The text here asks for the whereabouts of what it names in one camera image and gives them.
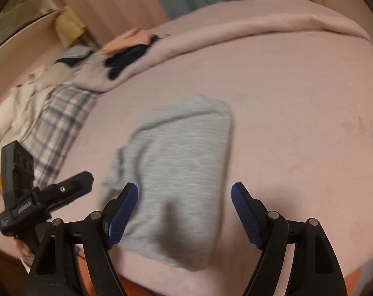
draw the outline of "peach cloth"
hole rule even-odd
[[[125,51],[127,48],[136,46],[137,44],[145,44],[146,46],[149,46],[151,38],[152,33],[147,30],[142,30],[141,27],[137,27],[108,42],[100,50],[100,54],[104,54],[107,57],[113,57],[116,53]]]

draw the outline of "gray cloth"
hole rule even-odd
[[[204,96],[143,118],[103,182],[103,203],[127,182],[139,189],[122,248],[192,271],[207,267],[219,230],[231,127],[228,105]]]
[[[74,67],[77,63],[85,60],[90,56],[94,50],[88,46],[77,44],[76,46],[68,49],[58,60],[55,62],[61,62],[67,64],[69,67]]]

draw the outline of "plaid fabric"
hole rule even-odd
[[[53,183],[67,153],[100,93],[72,85],[56,87],[48,107],[22,145],[35,165],[34,185],[40,189]]]

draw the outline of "pink blanket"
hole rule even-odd
[[[171,268],[117,246],[112,260],[126,278],[168,296],[242,295],[259,252],[231,203],[237,181],[287,219],[318,219],[344,275],[373,257],[373,45],[365,32],[306,0],[247,0],[209,6],[154,33],[175,39],[272,13],[312,14],[306,18],[327,26],[248,35],[167,59],[104,94],[81,129],[58,181],[88,170],[95,183],[92,193],[54,213],[65,221],[100,208],[100,184],[117,148],[151,109],[203,94],[234,113],[221,232],[209,267]],[[341,33],[333,32],[335,23]],[[291,259],[277,295],[286,289]]]
[[[370,39],[352,20],[307,0],[224,2],[154,29],[159,36],[170,36],[155,43],[145,56],[126,67],[114,81],[107,77],[109,69],[103,65],[106,57],[95,54],[79,72],[74,83],[83,89],[106,92],[180,54],[235,38],[300,30],[326,30]]]

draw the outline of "blue gripper pad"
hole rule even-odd
[[[128,183],[118,198],[109,201],[103,209],[102,227],[107,250],[120,242],[137,201],[138,188],[134,183]]]
[[[249,242],[263,250],[268,240],[266,208],[262,203],[258,205],[240,182],[233,185],[231,197]]]

